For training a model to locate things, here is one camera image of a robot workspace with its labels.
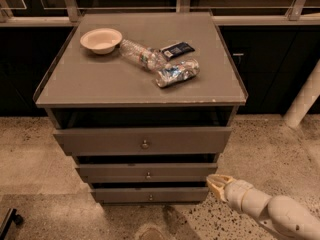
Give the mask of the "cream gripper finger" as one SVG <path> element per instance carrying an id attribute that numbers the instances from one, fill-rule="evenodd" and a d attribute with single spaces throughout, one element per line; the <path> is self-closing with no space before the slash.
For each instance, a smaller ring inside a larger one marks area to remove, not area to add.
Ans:
<path id="1" fill-rule="evenodd" d="M 228 175 L 211 174 L 209 176 L 209 180 L 211 182 L 219 182 L 221 184 L 229 184 L 234 181 L 234 178 L 232 176 L 228 176 Z"/>
<path id="2" fill-rule="evenodd" d="M 224 183 L 221 183 L 216 180 L 207 179 L 207 185 L 219 201 L 222 201 L 222 202 L 226 201 L 226 198 L 224 195 L 224 187 L 225 187 Z"/>

